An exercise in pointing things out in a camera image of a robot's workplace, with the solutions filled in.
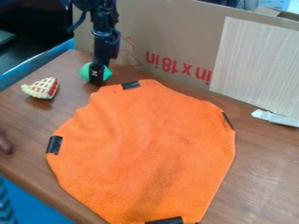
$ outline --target wooden panel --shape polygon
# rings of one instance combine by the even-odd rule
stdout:
[[[226,18],[210,90],[299,118],[299,32]]]
[[[97,89],[77,74],[89,60],[88,54],[67,52],[0,94],[0,129],[17,148],[13,155],[0,153],[0,172],[76,223],[104,224],[59,187],[44,157],[52,132],[75,109],[86,105],[90,93]],[[128,66],[113,71],[107,85],[150,77]],[[24,83],[49,76],[60,82],[59,92],[50,101],[33,99],[20,89]],[[299,129],[254,119],[250,113],[256,107],[246,103],[175,82],[161,82],[224,109],[237,132],[236,158],[201,224],[299,223]]]

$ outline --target orange towel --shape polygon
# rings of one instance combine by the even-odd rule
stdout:
[[[109,223],[200,221],[234,158],[222,110],[154,80],[102,87],[53,135],[59,184]]]

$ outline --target wooden table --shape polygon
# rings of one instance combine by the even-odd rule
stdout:
[[[0,94],[0,128],[17,148],[0,153],[0,172],[80,223],[106,223],[60,189],[45,161],[49,136],[75,109],[87,104],[97,88],[77,75],[90,55],[67,52]],[[27,97],[20,86],[45,77],[57,77],[59,92],[43,101]],[[107,84],[150,77],[129,67],[116,67]],[[225,110],[237,131],[237,154],[202,224],[299,223],[299,129],[254,119],[255,107],[217,94],[169,81],[178,92],[216,104]]]

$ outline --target green ball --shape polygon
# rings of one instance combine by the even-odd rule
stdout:
[[[79,76],[85,81],[89,81],[89,66],[91,63],[92,62],[86,63],[79,70]],[[106,66],[104,66],[103,80],[106,81],[111,76],[111,74],[112,74],[112,72],[110,71],[110,69],[107,68]]]

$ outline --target black tape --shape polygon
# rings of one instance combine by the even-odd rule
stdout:
[[[228,120],[228,117],[227,117],[226,113],[222,112],[222,115],[223,115],[224,119],[226,120],[226,122],[228,123],[228,125],[231,127],[231,129],[234,130],[231,122]]]
[[[62,142],[62,136],[51,136],[49,140],[49,144],[46,147],[45,154],[52,153],[54,155],[58,155],[61,142]]]
[[[153,220],[145,222],[145,224],[183,224],[182,217],[174,217],[165,220]]]
[[[122,84],[122,89],[123,90],[126,90],[128,88],[139,88],[139,87],[140,87],[140,83],[137,80],[129,82],[129,83]]]

